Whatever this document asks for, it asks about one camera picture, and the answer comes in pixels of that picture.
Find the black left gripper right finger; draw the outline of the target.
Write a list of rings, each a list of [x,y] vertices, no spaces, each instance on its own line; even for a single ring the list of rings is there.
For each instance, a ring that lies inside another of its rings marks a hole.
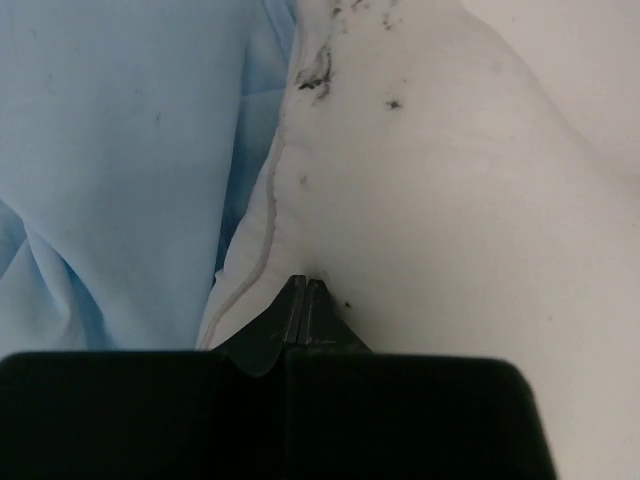
[[[340,353],[370,353],[371,350],[339,317],[326,284],[307,283],[297,332],[297,345]]]

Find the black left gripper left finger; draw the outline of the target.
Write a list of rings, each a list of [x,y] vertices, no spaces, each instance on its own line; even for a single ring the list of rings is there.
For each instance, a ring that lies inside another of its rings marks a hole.
[[[266,310],[213,352],[227,357],[245,375],[265,376],[285,345],[296,343],[305,292],[306,277],[290,277]]]

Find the white pillow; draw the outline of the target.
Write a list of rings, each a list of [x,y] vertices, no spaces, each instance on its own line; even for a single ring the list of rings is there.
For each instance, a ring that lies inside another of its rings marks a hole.
[[[639,475],[639,195],[457,1],[300,1],[202,348],[293,275],[387,352],[505,359],[564,479]]]

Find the light blue pillowcase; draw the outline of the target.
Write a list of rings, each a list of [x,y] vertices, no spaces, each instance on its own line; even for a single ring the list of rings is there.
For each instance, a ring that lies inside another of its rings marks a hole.
[[[191,349],[277,125],[290,1],[1,5],[1,352]]]

